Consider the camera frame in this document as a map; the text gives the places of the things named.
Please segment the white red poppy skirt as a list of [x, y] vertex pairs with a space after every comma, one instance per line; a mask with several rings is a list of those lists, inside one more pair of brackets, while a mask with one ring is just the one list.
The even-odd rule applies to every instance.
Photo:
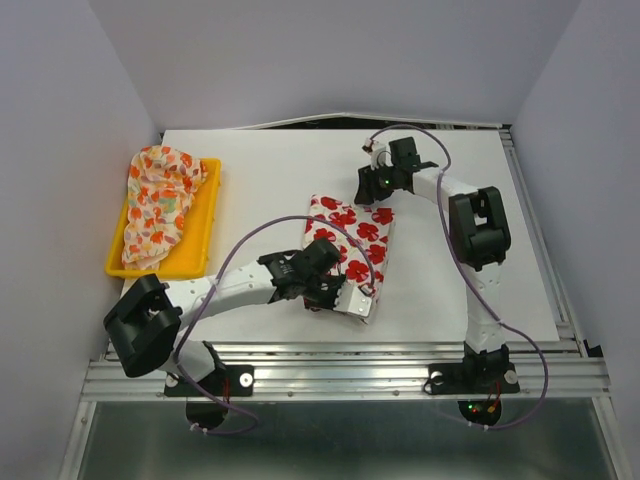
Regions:
[[357, 284], [371, 295], [374, 306], [365, 320], [374, 317], [379, 303], [395, 224], [395, 213], [389, 207], [357, 206], [335, 198], [314, 194], [308, 214], [313, 216], [305, 225], [302, 245], [326, 238], [339, 250], [341, 259], [331, 273], [344, 274], [345, 283]]

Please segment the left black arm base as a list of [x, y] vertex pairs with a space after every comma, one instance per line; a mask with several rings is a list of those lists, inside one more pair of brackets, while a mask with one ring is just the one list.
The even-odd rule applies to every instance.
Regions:
[[[219, 397], [251, 397], [255, 368], [253, 365], [227, 365], [221, 372], [213, 372], [199, 382], [208, 393]], [[168, 375], [164, 395], [168, 398], [203, 397], [203, 394], [181, 377]]]

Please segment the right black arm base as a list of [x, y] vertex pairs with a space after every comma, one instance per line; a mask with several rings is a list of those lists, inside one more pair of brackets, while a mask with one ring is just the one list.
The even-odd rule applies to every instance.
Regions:
[[422, 386], [428, 395], [516, 394], [521, 391], [513, 364], [475, 371], [462, 363], [432, 363]]

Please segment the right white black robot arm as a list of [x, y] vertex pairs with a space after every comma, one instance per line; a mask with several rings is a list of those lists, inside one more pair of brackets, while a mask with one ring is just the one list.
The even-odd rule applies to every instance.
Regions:
[[511, 247], [500, 191], [449, 177], [449, 154], [443, 167], [422, 161], [412, 137], [388, 144], [371, 138], [365, 141], [363, 150], [370, 157], [370, 165], [358, 170], [355, 202], [369, 206], [403, 190], [434, 203], [454, 265], [465, 282], [463, 357], [458, 362], [430, 365], [425, 392], [480, 394], [501, 386], [513, 365], [497, 314], [501, 267]]

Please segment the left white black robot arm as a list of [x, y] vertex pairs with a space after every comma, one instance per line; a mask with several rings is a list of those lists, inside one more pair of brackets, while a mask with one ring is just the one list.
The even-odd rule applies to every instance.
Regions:
[[187, 377], [199, 393], [210, 394], [221, 386], [224, 366], [210, 342], [187, 338], [196, 322], [299, 297], [332, 309], [346, 284], [344, 274], [331, 272], [340, 259], [339, 250], [321, 238], [303, 250], [263, 255], [220, 278], [163, 282], [148, 274], [129, 287], [103, 324], [127, 377], [160, 370]]

